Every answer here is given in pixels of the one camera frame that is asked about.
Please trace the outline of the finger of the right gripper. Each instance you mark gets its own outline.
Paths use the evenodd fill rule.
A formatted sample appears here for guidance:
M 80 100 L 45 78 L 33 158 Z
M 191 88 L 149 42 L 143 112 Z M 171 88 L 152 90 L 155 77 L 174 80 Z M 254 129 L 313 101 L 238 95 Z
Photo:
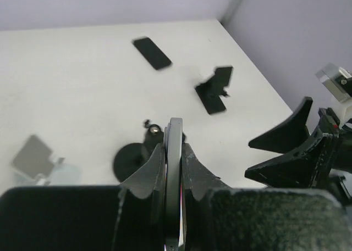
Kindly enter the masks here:
M 282 123 L 248 143 L 250 148 L 285 154 L 302 145 L 310 136 L 306 126 L 313 99 L 304 97 L 299 106 Z
M 311 136 L 292 151 L 248 168 L 245 177 L 274 188 L 324 188 L 339 136 Z

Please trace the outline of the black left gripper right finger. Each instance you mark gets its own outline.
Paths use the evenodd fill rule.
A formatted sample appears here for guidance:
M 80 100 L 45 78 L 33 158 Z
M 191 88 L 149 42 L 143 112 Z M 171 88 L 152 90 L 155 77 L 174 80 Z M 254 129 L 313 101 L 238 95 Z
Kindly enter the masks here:
M 188 143 L 182 146 L 181 182 L 185 250 L 230 250 L 231 188 L 198 160 Z

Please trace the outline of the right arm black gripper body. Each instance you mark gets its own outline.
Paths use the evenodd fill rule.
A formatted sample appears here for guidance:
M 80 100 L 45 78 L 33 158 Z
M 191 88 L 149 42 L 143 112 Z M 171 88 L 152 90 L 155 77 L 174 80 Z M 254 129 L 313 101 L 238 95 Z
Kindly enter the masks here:
M 320 108 L 318 114 L 317 187 L 327 190 L 340 202 L 350 202 L 347 174 L 351 174 L 351 131 L 339 127 L 340 120 L 332 108 Z

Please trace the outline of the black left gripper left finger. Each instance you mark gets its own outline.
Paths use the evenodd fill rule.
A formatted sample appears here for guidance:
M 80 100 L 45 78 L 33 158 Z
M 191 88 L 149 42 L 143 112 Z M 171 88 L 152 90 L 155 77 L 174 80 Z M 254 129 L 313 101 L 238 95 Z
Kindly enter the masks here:
M 120 250 L 164 250 L 165 174 L 164 148 L 158 144 L 149 160 L 123 182 Z

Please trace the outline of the grey-edged smartphone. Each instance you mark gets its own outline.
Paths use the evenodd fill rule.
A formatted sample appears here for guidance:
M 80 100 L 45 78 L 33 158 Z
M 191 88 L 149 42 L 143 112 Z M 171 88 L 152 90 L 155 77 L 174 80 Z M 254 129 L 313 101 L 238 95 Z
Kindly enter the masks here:
M 178 250 L 181 212 L 183 120 L 171 118 L 164 133 L 166 186 L 164 200 L 164 245 Z

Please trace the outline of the black round-base clamp phone stand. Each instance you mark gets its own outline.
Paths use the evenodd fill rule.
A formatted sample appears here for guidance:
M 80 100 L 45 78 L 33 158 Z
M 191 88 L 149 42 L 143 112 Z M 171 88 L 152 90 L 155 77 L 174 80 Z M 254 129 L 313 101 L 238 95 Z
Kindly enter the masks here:
M 182 118 L 171 118 L 164 130 L 146 120 L 144 141 L 125 145 L 114 156 L 112 169 L 117 181 L 122 184 L 135 174 L 146 164 L 154 149 L 160 144 L 165 156 L 167 184 L 180 186 L 184 141 Z

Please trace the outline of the black smartphone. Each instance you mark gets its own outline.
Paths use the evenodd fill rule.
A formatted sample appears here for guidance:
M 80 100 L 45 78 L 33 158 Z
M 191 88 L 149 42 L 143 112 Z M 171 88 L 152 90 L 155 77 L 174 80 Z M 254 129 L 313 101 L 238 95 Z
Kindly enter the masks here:
M 172 65 L 172 61 L 149 37 L 137 38 L 133 40 L 133 45 L 155 70 Z

